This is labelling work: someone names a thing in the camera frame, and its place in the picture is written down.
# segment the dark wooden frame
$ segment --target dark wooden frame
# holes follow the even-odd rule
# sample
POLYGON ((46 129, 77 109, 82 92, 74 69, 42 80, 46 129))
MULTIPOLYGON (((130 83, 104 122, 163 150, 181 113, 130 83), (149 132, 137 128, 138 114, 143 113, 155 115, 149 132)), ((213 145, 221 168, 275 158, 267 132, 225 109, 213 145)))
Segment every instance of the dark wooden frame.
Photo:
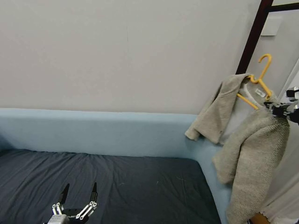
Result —
POLYGON ((288 10, 296 10, 299 9, 299 2, 298 3, 291 3, 285 5, 272 5, 273 0, 262 0, 261 4, 258 8, 256 18, 254 19, 249 37, 247 39, 242 57, 239 62, 239 66, 237 68, 236 74, 244 74, 247 71, 249 66, 250 60, 252 58, 253 52, 256 48, 256 44, 258 39, 262 33, 262 29, 265 25, 266 19, 270 12, 281 12, 281 11, 288 11, 288 10))

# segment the hanger hook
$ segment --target hanger hook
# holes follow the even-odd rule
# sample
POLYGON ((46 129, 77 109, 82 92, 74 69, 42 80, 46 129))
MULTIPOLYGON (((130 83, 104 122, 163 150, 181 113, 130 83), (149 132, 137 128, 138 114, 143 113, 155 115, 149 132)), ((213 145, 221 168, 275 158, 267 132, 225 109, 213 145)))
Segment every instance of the hanger hook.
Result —
POLYGON ((262 60, 263 60, 265 57, 268 58, 268 62, 267 62, 267 64, 266 64, 266 66, 264 67, 264 69, 263 69, 263 71, 262 71, 262 74, 260 75, 260 77, 259 77, 257 80, 254 79, 254 76, 251 76, 251 77, 250 77, 251 82, 253 82, 253 83, 258 83, 259 80, 262 80, 262 78, 263 78, 264 75, 266 74, 266 71, 268 70, 268 68, 269 68, 269 66, 270 66, 270 64, 271 64, 271 62, 272 62, 272 55, 271 55, 271 54, 264 54, 263 56, 260 57, 260 59, 258 60, 258 62, 259 62, 259 63, 262 62, 262 60))
POLYGON ((269 66, 270 66, 270 64, 271 64, 271 62, 272 62, 272 55, 271 55, 271 54, 264 54, 264 55, 258 60, 258 62, 259 62, 259 63, 262 62, 262 60, 263 60, 265 57, 268 58, 268 62, 267 62, 267 64, 266 64, 265 68, 263 69, 262 74, 260 75, 260 77, 259 77, 258 79, 262 79, 262 78, 264 77, 264 75, 266 74, 266 72, 267 72, 267 70, 268 70, 268 68, 269 68, 269 66))

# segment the beige jacket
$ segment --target beige jacket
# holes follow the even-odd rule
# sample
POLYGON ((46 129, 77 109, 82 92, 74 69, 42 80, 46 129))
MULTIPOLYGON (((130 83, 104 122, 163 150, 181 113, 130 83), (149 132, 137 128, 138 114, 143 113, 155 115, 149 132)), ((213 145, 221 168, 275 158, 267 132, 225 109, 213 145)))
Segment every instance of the beige jacket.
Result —
MULTIPOLYGON (((196 120, 186 131, 189 139, 200 134, 218 143, 230 119, 236 95, 248 74, 232 75, 223 81, 217 93, 207 102, 196 120)), ((213 157, 221 183, 233 182, 230 205, 227 208, 229 224, 246 223, 256 212, 269 189, 274 168, 280 162, 289 136, 286 119, 275 118, 263 107, 263 98, 249 92, 259 103, 259 110, 250 114, 230 135, 221 151, 213 157)), ((277 102, 274 95, 270 101, 277 102)))

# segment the clothing label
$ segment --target clothing label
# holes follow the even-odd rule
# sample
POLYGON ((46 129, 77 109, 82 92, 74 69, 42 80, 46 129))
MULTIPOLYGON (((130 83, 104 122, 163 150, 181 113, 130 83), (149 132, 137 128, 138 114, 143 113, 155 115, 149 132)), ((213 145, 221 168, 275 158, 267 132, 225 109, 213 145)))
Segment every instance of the clothing label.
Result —
POLYGON ((266 93, 264 93, 260 89, 256 89, 256 94, 259 95, 260 97, 265 97, 266 96, 266 93))

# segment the white curtain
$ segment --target white curtain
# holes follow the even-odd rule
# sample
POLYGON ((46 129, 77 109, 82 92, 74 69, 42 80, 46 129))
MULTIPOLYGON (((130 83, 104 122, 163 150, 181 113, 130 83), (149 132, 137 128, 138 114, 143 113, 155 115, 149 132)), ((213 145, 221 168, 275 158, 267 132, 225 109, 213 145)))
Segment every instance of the white curtain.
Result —
MULTIPOLYGON (((293 86, 299 86, 299 60, 283 92, 293 86)), ((299 126, 292 122, 290 126, 285 154, 275 171, 261 211, 272 223, 287 223, 281 220, 299 219, 299 126)))

